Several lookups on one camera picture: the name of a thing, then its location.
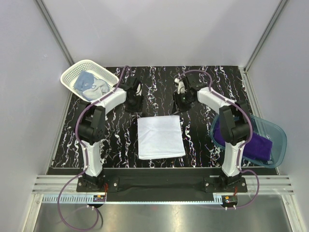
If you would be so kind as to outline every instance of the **purple cloth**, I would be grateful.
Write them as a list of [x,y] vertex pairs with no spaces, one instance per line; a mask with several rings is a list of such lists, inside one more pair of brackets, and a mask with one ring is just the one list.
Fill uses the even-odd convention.
[[[213,129],[213,137],[215,141],[225,146],[225,141],[220,133],[220,123],[219,120]],[[270,160],[270,153],[272,148],[272,141],[264,138],[256,133],[253,133],[251,141],[245,145],[243,150],[243,156],[250,158],[252,160]]]

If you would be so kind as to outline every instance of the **plastic basket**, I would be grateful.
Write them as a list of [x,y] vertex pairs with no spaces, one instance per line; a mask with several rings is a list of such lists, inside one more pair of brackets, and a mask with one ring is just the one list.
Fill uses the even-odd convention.
[[[266,168],[278,167],[282,163],[284,155],[285,155],[286,144],[287,144],[287,138],[286,138],[285,132],[276,124],[268,122],[254,115],[250,115],[250,117],[251,117],[253,131],[257,133],[258,135],[272,141],[272,149],[271,149],[269,161],[261,161],[257,159],[254,160],[254,159],[247,158],[245,156],[243,156],[243,159],[249,160],[250,162],[254,164],[257,164],[257,165],[260,165]],[[221,149],[225,149],[225,147],[218,144],[213,137],[213,130],[216,124],[219,123],[218,119],[219,119],[219,115],[216,115],[211,125],[210,137],[216,146],[218,146]]]
[[60,81],[66,88],[68,88],[76,96],[78,96],[79,98],[83,99],[86,102],[88,102],[88,100],[83,98],[80,95],[79,91],[77,91],[74,88],[74,84],[81,71],[87,71],[89,73],[92,73],[96,79],[106,81],[110,89],[119,81],[117,76],[115,76],[102,66],[98,65],[97,63],[93,62],[92,60],[84,59],[72,65],[61,75]]

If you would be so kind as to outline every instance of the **white wall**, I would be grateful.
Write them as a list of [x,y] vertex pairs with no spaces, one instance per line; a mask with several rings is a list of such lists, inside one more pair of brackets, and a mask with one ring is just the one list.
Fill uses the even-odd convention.
[[265,119],[281,126],[288,146],[280,171],[295,188],[309,229],[309,1],[289,1],[249,70]]
[[34,1],[0,3],[0,225],[19,232],[53,148],[69,65]]
[[280,0],[44,0],[74,61],[240,65]]

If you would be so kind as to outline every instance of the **black marble table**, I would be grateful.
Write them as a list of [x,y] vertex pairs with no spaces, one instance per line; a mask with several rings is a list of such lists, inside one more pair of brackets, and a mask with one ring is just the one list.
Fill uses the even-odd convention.
[[[122,68],[107,68],[117,76]],[[179,67],[132,67],[131,73],[143,82],[145,96],[143,112],[147,116],[170,115],[173,107],[172,94],[176,90],[174,77],[187,70],[204,70],[213,78],[212,87],[233,100],[248,97],[237,66],[179,66]],[[207,76],[194,73],[202,83]],[[82,167],[83,155],[75,140],[72,119],[80,99],[72,95],[65,124],[62,130],[53,168]],[[129,114],[119,105],[106,116],[105,138],[100,143],[103,167],[217,167],[223,162],[224,152],[211,141],[209,131],[215,112],[208,106],[195,103],[191,110],[180,114],[183,144],[186,156],[172,159],[140,160],[138,158],[137,119],[139,114]]]

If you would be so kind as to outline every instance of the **white towel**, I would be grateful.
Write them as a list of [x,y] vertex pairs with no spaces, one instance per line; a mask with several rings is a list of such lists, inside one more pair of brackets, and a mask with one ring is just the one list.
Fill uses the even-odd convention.
[[139,159],[153,160],[185,155],[179,116],[138,119]]

